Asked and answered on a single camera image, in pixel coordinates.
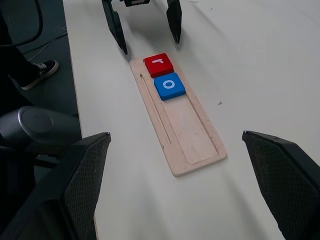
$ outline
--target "shoelace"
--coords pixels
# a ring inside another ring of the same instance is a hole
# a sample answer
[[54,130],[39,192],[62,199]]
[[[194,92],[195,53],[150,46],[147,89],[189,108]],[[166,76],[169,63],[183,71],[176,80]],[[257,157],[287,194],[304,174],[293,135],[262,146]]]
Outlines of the shoelace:
[[40,70],[46,70],[47,66],[44,63],[34,63]]

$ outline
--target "black shoe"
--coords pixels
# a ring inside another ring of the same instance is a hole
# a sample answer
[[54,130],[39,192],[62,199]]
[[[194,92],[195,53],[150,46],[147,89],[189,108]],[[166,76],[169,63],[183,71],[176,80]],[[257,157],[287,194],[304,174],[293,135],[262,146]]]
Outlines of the black shoe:
[[39,69],[40,72],[36,79],[28,84],[27,86],[21,87],[23,90],[30,90],[42,80],[45,80],[52,76],[59,68],[59,64],[55,60],[45,61],[44,63],[34,63]]

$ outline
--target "gray floor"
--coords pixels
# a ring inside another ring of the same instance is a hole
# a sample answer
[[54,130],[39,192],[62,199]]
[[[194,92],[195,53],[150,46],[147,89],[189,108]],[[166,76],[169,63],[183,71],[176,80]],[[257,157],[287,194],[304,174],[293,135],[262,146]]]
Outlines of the gray floor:
[[[34,42],[19,47],[21,52],[40,46],[65,33],[63,0],[40,0],[43,14],[43,32]],[[0,0],[2,14],[7,22],[13,42],[33,36],[38,29],[38,15],[34,0]],[[30,59],[39,50],[26,55]],[[20,92],[34,105],[74,115],[78,112],[68,36],[48,46],[32,62],[41,63],[54,59],[59,63],[58,72],[35,88]]]

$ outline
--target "wooden tray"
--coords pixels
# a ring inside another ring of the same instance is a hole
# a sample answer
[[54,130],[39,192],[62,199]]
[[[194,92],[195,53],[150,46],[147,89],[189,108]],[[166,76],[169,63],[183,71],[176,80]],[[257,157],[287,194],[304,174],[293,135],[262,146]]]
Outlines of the wooden tray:
[[185,95],[162,101],[144,58],[130,66],[172,174],[181,176],[224,159],[225,146],[174,59],[169,56]]

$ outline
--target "table surface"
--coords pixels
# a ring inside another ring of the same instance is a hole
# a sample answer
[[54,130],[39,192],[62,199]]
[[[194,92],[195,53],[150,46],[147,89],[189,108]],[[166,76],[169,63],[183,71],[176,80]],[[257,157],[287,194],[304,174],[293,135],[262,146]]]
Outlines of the table surface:
[[[320,1],[181,0],[178,46],[165,0],[113,7],[128,56],[101,0],[64,0],[82,134],[112,138],[95,211],[99,239],[283,240],[242,132],[295,142],[320,164]],[[228,152],[181,177],[170,172],[129,66],[162,52],[177,61]]]

